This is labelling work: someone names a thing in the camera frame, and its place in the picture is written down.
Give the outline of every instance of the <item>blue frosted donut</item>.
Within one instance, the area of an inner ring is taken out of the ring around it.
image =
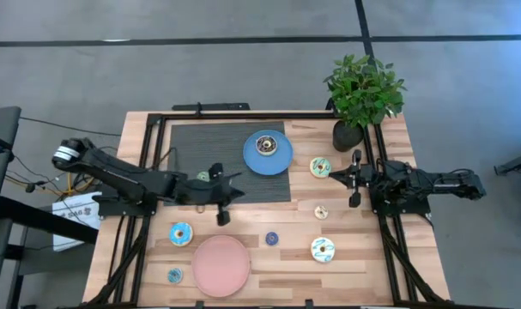
[[[193,238],[193,229],[185,222],[179,222],[173,225],[171,233],[168,235],[171,242],[177,246],[185,246],[190,243]]]
[[[179,268],[171,269],[168,271],[168,281],[170,283],[180,283],[182,281],[182,270]]]

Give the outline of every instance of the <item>donut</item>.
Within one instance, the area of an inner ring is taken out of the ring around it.
[[[210,181],[209,172],[200,172],[197,175],[197,179],[209,182]]]
[[[335,256],[335,244],[330,239],[319,237],[312,242],[312,257],[321,263],[328,263]]]
[[[276,232],[269,232],[266,234],[266,244],[268,245],[277,245],[279,242],[279,236]]]
[[[272,155],[277,150],[277,142],[272,136],[261,136],[257,139],[257,151],[261,155]]]
[[[179,222],[173,225],[169,238],[173,245],[185,246],[190,243],[193,238],[193,229],[185,222]]]
[[[182,270],[180,268],[171,269],[168,271],[168,281],[170,283],[180,283],[182,281]]]
[[[316,218],[318,218],[319,220],[325,220],[329,215],[329,210],[327,210],[327,208],[325,208],[324,206],[317,206],[313,211],[313,214],[315,214]]]
[[[330,162],[325,158],[315,158],[310,162],[310,172],[317,178],[327,178],[332,170]]]

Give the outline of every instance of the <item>gray floor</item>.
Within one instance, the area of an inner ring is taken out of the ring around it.
[[[521,0],[364,0],[371,35],[517,34]],[[354,2],[314,0],[0,0],[0,40],[359,35]],[[405,116],[427,171],[473,168],[488,196],[431,198],[452,298],[521,308],[521,175],[493,165],[521,155],[521,42],[377,43],[405,78]],[[332,60],[361,43],[0,48],[0,106],[23,115],[119,132],[127,111],[197,101],[254,109],[319,109]],[[15,153],[47,176],[61,139],[86,136],[21,122]],[[89,136],[98,145],[118,139]],[[33,178],[17,164],[11,170]],[[52,202],[6,184],[3,193]],[[26,278],[22,304],[76,305],[88,270]],[[0,308],[3,307],[0,288]]]

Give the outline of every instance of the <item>blue plate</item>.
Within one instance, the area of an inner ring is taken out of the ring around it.
[[[272,155],[261,155],[257,151],[257,139],[261,136],[272,136],[277,142],[277,149]],[[293,162],[293,146],[280,131],[260,130],[251,135],[243,147],[243,159],[255,173],[261,175],[277,175],[285,171]]]

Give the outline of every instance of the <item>black floor stripe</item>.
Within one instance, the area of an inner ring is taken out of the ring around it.
[[[345,43],[361,41],[363,41],[363,38],[360,36],[292,36],[195,39],[0,41],[0,47]]]
[[[232,44],[293,44],[293,43],[374,43],[399,42],[486,42],[521,41],[521,34],[499,35],[435,35],[435,36],[294,36],[247,38],[189,39],[127,39],[127,40],[37,40],[0,41],[0,47],[78,47],[78,46],[148,46],[148,45],[232,45]]]
[[[482,42],[517,41],[521,34],[372,36],[372,42]]]

